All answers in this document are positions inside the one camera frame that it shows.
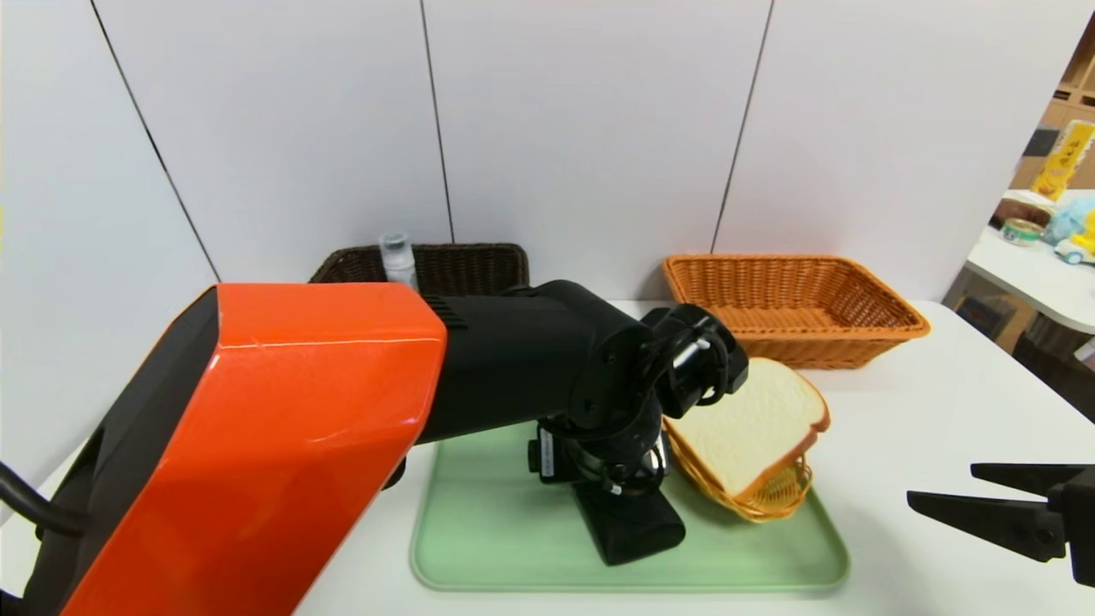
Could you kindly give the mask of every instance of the wicker basket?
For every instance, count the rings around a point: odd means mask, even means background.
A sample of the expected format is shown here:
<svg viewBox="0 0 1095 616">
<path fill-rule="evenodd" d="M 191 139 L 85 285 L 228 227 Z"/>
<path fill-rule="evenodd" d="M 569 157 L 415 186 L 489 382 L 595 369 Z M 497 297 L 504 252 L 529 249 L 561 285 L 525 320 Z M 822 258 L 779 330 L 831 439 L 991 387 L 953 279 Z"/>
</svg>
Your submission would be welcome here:
<svg viewBox="0 0 1095 616">
<path fill-rule="evenodd" d="M 792 461 L 747 499 L 738 499 L 724 491 L 722 484 L 706 465 L 692 452 L 668 422 L 662 428 L 669 437 L 675 466 L 704 497 L 737 513 L 749 522 L 785 520 L 794 515 L 806 502 L 814 474 L 806 464 L 806 456 Z"/>
<path fill-rule="evenodd" d="M 511 286 L 529 283 L 529 257 L 514 243 L 416 244 L 413 249 L 423 294 L 498 294 Z M 385 279 L 380 248 L 366 245 L 335 251 L 309 281 Z"/>
<path fill-rule="evenodd" d="M 856 369 L 931 332 L 896 291 L 838 256 L 684 254 L 665 272 L 678 301 L 706 307 L 751 357 L 796 369 Z"/>
</svg>

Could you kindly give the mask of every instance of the orange wicker basket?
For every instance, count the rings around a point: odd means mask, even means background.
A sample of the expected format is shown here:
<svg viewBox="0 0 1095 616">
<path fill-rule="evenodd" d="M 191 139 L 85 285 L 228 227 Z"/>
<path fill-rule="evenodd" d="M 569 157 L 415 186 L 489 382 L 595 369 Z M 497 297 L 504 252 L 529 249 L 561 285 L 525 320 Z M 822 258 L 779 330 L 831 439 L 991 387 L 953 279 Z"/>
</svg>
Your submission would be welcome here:
<svg viewBox="0 0 1095 616">
<path fill-rule="evenodd" d="M 931 326 L 865 267 L 839 256 L 680 254 L 665 260 L 678 301 L 706 307 L 754 358 L 857 369 Z"/>
</svg>

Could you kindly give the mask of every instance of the black cable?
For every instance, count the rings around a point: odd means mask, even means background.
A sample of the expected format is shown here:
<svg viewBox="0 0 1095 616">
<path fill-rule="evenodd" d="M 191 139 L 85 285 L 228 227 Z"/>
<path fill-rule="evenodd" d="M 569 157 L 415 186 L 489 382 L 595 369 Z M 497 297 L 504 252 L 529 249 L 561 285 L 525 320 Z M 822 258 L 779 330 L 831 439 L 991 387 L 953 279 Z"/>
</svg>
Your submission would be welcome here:
<svg viewBox="0 0 1095 616">
<path fill-rule="evenodd" d="M 8 465 L 0 462 L 0 501 L 37 526 L 60 535 L 79 537 L 87 528 L 87 519 L 42 498 Z"/>
</svg>

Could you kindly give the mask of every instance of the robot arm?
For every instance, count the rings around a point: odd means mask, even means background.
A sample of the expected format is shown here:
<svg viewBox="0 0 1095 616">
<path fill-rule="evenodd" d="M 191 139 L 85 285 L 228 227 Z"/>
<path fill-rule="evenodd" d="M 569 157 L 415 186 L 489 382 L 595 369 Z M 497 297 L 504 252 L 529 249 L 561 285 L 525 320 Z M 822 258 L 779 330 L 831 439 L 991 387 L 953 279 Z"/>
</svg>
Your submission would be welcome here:
<svg viewBox="0 0 1095 616">
<path fill-rule="evenodd" d="M 541 479 L 574 484 L 606 561 L 667 549 L 683 526 L 657 491 L 661 416 L 714 403 L 746 368 L 699 307 L 637 322 L 564 280 L 425 300 L 220 284 L 92 434 L 51 504 L 83 533 L 37 521 L 4 615 L 290 614 L 411 446 L 525 421 L 570 472 Z"/>
</svg>

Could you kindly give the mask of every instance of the label sticker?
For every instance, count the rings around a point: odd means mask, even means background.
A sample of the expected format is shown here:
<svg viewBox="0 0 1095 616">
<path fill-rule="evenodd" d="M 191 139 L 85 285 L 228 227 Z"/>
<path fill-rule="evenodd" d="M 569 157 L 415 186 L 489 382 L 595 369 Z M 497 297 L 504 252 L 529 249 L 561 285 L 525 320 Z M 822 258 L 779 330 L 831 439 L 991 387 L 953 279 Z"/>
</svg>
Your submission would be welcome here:
<svg viewBox="0 0 1095 616">
<path fill-rule="evenodd" d="M 540 429 L 540 476 L 555 477 L 555 439 Z"/>
</svg>

